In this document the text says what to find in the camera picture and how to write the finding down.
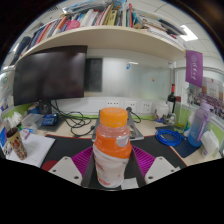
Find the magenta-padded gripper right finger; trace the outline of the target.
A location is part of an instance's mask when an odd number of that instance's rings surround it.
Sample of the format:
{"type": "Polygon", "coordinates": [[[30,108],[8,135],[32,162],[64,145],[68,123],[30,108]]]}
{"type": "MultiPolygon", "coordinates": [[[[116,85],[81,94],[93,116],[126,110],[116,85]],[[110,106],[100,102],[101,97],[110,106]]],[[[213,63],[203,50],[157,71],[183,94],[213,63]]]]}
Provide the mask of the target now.
{"type": "Polygon", "coordinates": [[[132,164],[137,184],[143,187],[180,170],[163,156],[154,157],[143,149],[132,146],[132,164]]]}

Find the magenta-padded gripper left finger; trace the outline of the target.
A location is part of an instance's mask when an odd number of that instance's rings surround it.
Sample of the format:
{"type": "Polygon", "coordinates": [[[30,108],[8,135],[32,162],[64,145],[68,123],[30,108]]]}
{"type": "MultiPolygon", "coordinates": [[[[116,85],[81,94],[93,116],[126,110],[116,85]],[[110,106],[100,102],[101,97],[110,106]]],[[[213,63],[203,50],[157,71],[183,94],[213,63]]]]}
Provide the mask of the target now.
{"type": "Polygon", "coordinates": [[[89,147],[73,157],[64,156],[49,172],[87,188],[90,184],[94,168],[93,147],[89,147]]]}

